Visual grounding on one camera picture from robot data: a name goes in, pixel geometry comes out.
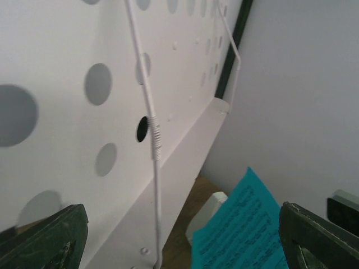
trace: perforated metal panel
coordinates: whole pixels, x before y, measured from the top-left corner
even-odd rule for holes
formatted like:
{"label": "perforated metal panel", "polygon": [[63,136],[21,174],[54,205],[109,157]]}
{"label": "perforated metal panel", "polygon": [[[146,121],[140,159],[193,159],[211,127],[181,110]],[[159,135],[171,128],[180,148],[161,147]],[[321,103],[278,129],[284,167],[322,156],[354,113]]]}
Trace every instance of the perforated metal panel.
{"label": "perforated metal panel", "polygon": [[[221,3],[233,28],[241,1]],[[213,101],[229,39],[212,0],[135,7],[165,162]],[[0,25],[0,230],[23,208],[34,211],[25,216],[56,208],[46,195],[26,207],[56,192],[62,207],[85,205],[86,264],[153,177],[125,3],[4,0]]]}

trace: blue sheet music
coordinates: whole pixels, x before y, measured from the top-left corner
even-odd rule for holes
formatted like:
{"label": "blue sheet music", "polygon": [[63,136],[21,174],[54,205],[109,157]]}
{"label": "blue sheet music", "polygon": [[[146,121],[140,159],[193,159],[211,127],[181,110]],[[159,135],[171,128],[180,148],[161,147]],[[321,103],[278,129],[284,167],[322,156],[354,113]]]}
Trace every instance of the blue sheet music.
{"label": "blue sheet music", "polygon": [[192,269],[288,269],[278,233],[279,211],[248,168],[218,212],[194,232]]}

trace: white metal rod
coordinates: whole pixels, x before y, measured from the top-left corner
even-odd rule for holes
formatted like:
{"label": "white metal rod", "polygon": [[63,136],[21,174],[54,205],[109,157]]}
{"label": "white metal rod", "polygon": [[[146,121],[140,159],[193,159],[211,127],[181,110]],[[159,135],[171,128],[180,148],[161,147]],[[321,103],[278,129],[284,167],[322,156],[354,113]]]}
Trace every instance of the white metal rod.
{"label": "white metal rod", "polygon": [[240,53],[238,51],[238,48],[236,47],[236,43],[234,42],[231,30],[229,29],[227,20],[225,19],[224,15],[222,14],[222,10],[220,9],[220,4],[219,4],[219,0],[215,0],[217,3],[217,7],[218,7],[218,11],[219,11],[219,16],[222,19],[222,22],[224,24],[224,27],[227,31],[227,34],[229,36],[229,40],[231,42],[232,45],[232,49],[234,51],[234,54],[236,55],[236,58],[238,60],[238,66],[237,66],[237,70],[236,70],[236,76],[234,77],[234,83],[232,86],[232,93],[231,93],[231,100],[229,101],[229,110],[228,110],[228,114],[232,111],[233,108],[233,102],[234,102],[234,96],[236,94],[237,91],[237,81],[238,81],[238,76],[240,75],[240,69],[241,69],[241,63],[242,63],[242,59],[240,56]]}
{"label": "white metal rod", "polygon": [[134,46],[136,56],[140,62],[140,69],[143,79],[143,90],[145,95],[146,107],[149,115],[149,125],[151,129],[152,137],[152,158],[154,167],[154,197],[155,197],[155,227],[156,227],[156,254],[157,262],[154,266],[155,269],[160,269],[162,265],[162,209],[161,209],[161,177],[160,177],[160,159],[161,159],[161,141],[160,141],[160,129],[157,121],[154,102],[151,94],[151,87],[148,78],[148,71],[145,64],[144,51],[142,49],[142,43],[140,39],[139,30],[137,27],[136,17],[134,15],[133,0],[126,0],[126,7],[128,13],[128,19],[130,22],[130,28],[132,32],[132,38],[134,40]]}

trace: wooden surface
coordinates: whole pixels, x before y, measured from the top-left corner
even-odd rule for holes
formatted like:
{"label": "wooden surface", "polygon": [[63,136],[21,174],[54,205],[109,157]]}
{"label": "wooden surface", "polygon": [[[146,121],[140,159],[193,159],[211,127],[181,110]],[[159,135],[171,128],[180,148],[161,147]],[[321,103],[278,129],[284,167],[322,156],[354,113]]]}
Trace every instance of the wooden surface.
{"label": "wooden surface", "polygon": [[221,191],[204,177],[198,177],[163,248],[163,269],[191,268],[191,245],[187,227],[214,192]]}

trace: white wall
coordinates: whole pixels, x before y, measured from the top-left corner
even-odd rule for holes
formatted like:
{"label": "white wall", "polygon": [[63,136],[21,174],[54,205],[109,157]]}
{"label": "white wall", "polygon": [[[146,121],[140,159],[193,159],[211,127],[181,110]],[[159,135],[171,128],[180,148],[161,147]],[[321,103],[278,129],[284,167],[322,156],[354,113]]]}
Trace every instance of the white wall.
{"label": "white wall", "polygon": [[359,195],[359,1],[254,0],[232,114],[203,172],[230,191],[251,166],[277,201],[325,215]]}

